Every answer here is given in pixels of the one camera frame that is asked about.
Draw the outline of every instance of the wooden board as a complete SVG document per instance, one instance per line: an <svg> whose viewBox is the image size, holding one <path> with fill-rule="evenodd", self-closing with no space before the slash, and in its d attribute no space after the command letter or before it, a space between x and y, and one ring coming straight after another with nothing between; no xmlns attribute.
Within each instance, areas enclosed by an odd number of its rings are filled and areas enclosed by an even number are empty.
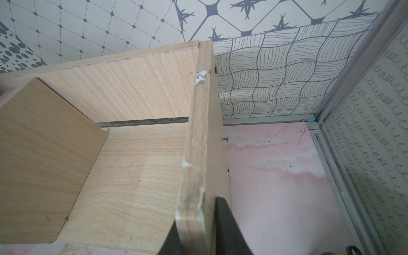
<svg viewBox="0 0 408 255"><path fill-rule="evenodd" d="M106 137L38 79L0 96L0 243L53 242Z"/></svg>
<svg viewBox="0 0 408 255"><path fill-rule="evenodd" d="M174 221L187 123L104 130L57 241L157 254Z"/></svg>
<svg viewBox="0 0 408 255"><path fill-rule="evenodd" d="M94 122L187 117L198 42L0 75L0 91L40 78Z"/></svg>
<svg viewBox="0 0 408 255"><path fill-rule="evenodd" d="M222 140L224 129L211 41L199 44L196 73L203 70L207 70L205 81L193 88L176 210L180 239L187 253L195 255L214 252L215 198L224 197L231 206L231 180Z"/></svg>

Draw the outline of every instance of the wallpaper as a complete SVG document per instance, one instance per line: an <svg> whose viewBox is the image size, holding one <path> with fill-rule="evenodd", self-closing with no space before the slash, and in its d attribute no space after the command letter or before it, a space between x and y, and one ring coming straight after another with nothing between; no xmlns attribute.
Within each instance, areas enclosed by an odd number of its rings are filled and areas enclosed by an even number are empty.
<svg viewBox="0 0 408 255"><path fill-rule="evenodd" d="M211 39L224 119L314 113L385 3L0 0L0 73Z"/></svg>
<svg viewBox="0 0 408 255"><path fill-rule="evenodd" d="M408 251L408 26L325 125L389 255Z"/></svg>

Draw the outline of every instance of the metal frame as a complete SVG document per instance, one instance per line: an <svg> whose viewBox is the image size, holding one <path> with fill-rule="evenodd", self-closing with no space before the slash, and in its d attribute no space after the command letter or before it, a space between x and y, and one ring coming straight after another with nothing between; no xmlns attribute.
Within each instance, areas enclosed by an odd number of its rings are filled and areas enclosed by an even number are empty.
<svg viewBox="0 0 408 255"><path fill-rule="evenodd" d="M344 174L346 168L343 162L337 160L340 157L332 149L335 148L333 141L324 127L318 127L316 122L308 123L308 127L354 244L366 255L387 254L357 190L350 177Z"/></svg>
<svg viewBox="0 0 408 255"><path fill-rule="evenodd" d="M351 59L351 62L340 74L334 89L331 90L329 95L320 104L316 118L319 126L338 110L353 89L381 57L381 54L405 27L408 23L407 10L407 0L388 1Z"/></svg>
<svg viewBox="0 0 408 255"><path fill-rule="evenodd" d="M229 119L222 120L224 126L233 125L252 125L252 124L269 124L269 123L284 123L284 122L301 122L301 121L314 121L315 116L313 114L302 115L285 115L285 116L272 116L272 117L258 117L258 118L244 118L244 119Z"/></svg>

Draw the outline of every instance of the pink wall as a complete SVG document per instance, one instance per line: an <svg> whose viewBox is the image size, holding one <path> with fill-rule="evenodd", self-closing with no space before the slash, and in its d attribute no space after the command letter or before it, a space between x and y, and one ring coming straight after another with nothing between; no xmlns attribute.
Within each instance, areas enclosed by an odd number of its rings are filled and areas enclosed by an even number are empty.
<svg viewBox="0 0 408 255"><path fill-rule="evenodd" d="M225 127L232 212L255 255L345 253L351 237L303 122Z"/></svg>

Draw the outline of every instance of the light wood panel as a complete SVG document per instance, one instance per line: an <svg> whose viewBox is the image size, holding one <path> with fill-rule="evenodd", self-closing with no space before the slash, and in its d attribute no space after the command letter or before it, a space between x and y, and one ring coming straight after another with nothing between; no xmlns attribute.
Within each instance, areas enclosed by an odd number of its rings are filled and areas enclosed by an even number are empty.
<svg viewBox="0 0 408 255"><path fill-rule="evenodd" d="M224 130L211 41L199 44L196 73L203 70L207 70L205 81L193 88L176 210L180 239L188 254L195 255L214 252L215 198L224 197L231 206L231 180L222 140Z"/></svg>
<svg viewBox="0 0 408 255"><path fill-rule="evenodd" d="M40 78L94 122L186 117L198 42L0 75L0 91Z"/></svg>
<svg viewBox="0 0 408 255"><path fill-rule="evenodd" d="M0 243L47 243L107 134L38 79L0 96Z"/></svg>
<svg viewBox="0 0 408 255"><path fill-rule="evenodd" d="M109 135L57 241L157 254L174 221L187 123Z"/></svg>

